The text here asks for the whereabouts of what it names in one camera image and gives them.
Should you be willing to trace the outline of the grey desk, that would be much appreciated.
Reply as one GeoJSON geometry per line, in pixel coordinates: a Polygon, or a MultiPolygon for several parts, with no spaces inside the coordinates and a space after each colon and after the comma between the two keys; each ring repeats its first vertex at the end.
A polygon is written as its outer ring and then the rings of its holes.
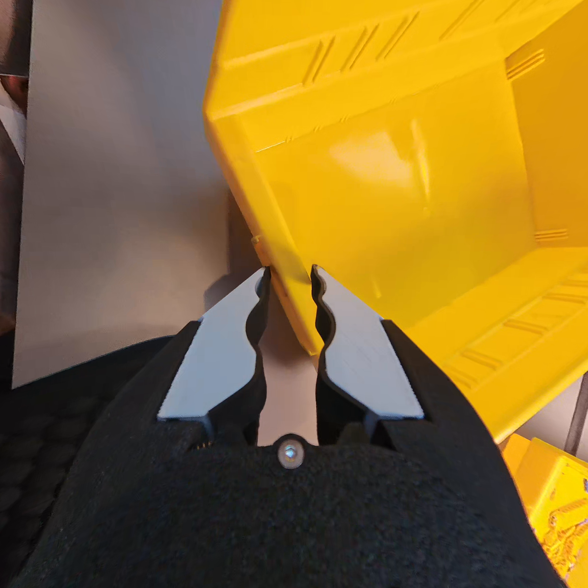
{"type": "MultiPolygon", "coordinates": [[[[16,386],[174,334],[259,265],[205,131],[222,5],[35,2],[16,386]]],[[[265,445],[316,441],[294,334],[263,341],[265,445]]]]}

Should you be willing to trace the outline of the yellow plastic bin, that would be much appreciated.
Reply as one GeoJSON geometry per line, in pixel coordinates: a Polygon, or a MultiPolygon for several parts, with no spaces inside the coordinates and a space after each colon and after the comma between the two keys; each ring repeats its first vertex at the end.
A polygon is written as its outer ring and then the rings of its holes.
{"type": "MultiPolygon", "coordinates": [[[[540,439],[529,440],[515,433],[508,438],[502,456],[541,545],[548,530],[548,514],[587,498],[587,463],[540,439]]],[[[575,567],[562,579],[567,587],[587,587],[587,541],[575,567]]]]}
{"type": "Polygon", "coordinates": [[[497,443],[587,371],[587,1],[224,1],[203,116],[308,354],[317,264],[497,443]]]}

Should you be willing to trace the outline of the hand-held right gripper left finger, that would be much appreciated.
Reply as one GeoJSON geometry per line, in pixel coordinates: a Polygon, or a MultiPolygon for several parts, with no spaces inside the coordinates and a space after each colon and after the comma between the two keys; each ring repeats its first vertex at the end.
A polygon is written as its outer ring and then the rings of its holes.
{"type": "Polygon", "coordinates": [[[259,348],[268,322],[271,271],[261,268],[198,321],[157,414],[199,422],[209,440],[236,429],[256,445],[267,384],[259,348]]]}

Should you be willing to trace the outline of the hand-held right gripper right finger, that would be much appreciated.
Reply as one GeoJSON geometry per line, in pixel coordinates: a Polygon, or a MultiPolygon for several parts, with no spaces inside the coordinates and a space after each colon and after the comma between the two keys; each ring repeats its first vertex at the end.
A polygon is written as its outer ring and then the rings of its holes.
{"type": "Polygon", "coordinates": [[[424,410],[384,319],[319,265],[311,273],[315,326],[323,341],[316,382],[319,445],[345,429],[370,442],[380,422],[422,422],[424,410]]]}

